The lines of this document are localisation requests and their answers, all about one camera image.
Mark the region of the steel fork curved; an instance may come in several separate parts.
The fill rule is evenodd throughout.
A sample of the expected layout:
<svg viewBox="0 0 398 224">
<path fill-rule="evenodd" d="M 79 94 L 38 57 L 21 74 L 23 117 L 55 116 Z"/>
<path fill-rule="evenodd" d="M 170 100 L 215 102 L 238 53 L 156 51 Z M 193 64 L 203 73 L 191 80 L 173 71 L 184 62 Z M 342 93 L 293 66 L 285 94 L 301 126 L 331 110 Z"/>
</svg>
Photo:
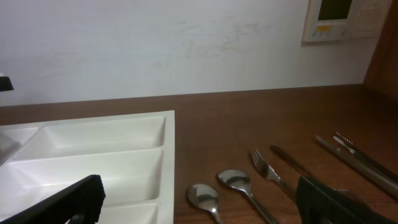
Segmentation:
<svg viewBox="0 0 398 224">
<path fill-rule="evenodd" d="M 314 178 L 315 180 L 320 181 L 306 167 L 304 167 L 301 163 L 299 163 L 297 160 L 295 160 L 290 154 L 286 153 L 279 146 L 276 146 L 275 144 L 271 144 L 270 149 L 272 152 L 277 154 L 281 159 L 283 159 L 286 163 L 288 163 L 288 165 L 292 166 L 297 172 L 299 172 L 305 176 Z M 339 193 L 343 194 L 345 197 L 351 199 L 352 201 L 367 206 L 366 201 L 362 197 L 360 197 L 359 195 L 354 193 L 353 191 L 347 190 L 347 189 L 335 189 L 335 190 L 338 191 Z"/>
</svg>

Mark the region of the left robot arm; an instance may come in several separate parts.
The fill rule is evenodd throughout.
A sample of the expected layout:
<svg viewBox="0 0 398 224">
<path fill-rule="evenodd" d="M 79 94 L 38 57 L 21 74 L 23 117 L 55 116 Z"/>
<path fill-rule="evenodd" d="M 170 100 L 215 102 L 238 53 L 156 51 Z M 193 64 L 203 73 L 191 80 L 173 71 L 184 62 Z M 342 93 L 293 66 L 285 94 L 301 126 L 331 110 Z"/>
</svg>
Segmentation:
<svg viewBox="0 0 398 224">
<path fill-rule="evenodd" d="M 12 91 L 14 87 L 12 85 L 11 79 L 4 74 L 0 74 L 0 91 Z"/>
</svg>

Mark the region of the steel fork straight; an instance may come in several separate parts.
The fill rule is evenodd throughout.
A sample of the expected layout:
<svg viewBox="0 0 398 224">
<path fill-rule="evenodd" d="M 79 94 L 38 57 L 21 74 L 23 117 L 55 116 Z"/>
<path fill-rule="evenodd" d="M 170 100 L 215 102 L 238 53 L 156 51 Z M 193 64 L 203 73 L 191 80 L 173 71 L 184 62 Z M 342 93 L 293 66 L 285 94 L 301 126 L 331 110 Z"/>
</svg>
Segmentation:
<svg viewBox="0 0 398 224">
<path fill-rule="evenodd" d="M 283 179 L 281 178 L 275 170 L 265 161 L 261 153 L 255 148 L 255 150 L 250 153 L 254 168 L 257 173 L 266 180 L 271 180 L 275 182 L 281 190 L 293 201 L 295 202 L 295 190 Z"/>
</svg>

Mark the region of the steel tablespoon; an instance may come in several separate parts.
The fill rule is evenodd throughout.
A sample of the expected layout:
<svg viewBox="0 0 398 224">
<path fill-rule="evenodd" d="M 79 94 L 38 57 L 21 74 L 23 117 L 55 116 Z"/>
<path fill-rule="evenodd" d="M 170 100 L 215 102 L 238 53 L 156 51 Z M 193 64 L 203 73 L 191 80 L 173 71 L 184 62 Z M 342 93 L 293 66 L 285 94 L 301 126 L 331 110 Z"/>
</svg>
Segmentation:
<svg viewBox="0 0 398 224">
<path fill-rule="evenodd" d="M 252 194 L 251 178 L 243 170 L 228 169 L 217 173 L 217 178 L 225 186 L 241 192 L 252 203 L 263 219 L 270 224 L 279 224 L 276 217 L 271 214 Z"/>
<path fill-rule="evenodd" d="M 188 201 L 196 208 L 210 213 L 217 224 L 222 224 L 218 213 L 219 195 L 211 186 L 206 184 L 193 184 L 187 188 Z"/>
</svg>

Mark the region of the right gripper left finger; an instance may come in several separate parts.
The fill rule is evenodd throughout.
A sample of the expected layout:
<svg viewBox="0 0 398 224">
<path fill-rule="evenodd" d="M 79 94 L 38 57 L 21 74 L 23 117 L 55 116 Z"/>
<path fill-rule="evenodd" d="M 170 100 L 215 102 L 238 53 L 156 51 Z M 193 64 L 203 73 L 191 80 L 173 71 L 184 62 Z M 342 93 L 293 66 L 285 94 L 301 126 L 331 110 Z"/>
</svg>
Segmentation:
<svg viewBox="0 0 398 224">
<path fill-rule="evenodd" d="M 105 197 L 101 176 L 93 174 L 1 223 L 95 224 L 100 219 Z"/>
</svg>

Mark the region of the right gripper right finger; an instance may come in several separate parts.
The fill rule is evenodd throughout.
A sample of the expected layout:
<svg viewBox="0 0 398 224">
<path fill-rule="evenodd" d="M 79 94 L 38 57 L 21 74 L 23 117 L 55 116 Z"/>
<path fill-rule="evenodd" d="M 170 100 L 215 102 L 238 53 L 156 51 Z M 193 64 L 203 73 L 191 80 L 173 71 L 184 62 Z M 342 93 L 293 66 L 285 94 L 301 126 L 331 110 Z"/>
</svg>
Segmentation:
<svg viewBox="0 0 398 224">
<path fill-rule="evenodd" d="M 397 224 L 311 177 L 299 178 L 295 203 L 303 224 Z"/>
</svg>

